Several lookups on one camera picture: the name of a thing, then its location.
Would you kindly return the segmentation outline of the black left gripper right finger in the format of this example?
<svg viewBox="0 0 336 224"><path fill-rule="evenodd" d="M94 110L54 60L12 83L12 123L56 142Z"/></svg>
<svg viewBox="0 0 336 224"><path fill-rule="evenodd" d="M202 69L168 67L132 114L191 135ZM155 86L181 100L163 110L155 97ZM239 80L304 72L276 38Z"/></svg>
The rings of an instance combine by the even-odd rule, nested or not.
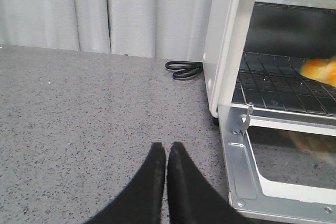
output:
<svg viewBox="0 0 336 224"><path fill-rule="evenodd" d="M183 143L173 143L167 165L170 223L251 223L198 170Z"/></svg>

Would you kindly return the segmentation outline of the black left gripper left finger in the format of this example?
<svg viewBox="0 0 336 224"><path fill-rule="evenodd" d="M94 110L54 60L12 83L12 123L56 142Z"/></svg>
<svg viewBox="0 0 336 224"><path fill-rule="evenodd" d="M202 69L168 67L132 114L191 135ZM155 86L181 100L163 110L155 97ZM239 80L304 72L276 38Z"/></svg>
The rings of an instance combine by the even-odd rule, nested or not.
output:
<svg viewBox="0 0 336 224"><path fill-rule="evenodd" d="M87 223L160 223L165 167L165 149L153 143L124 190Z"/></svg>

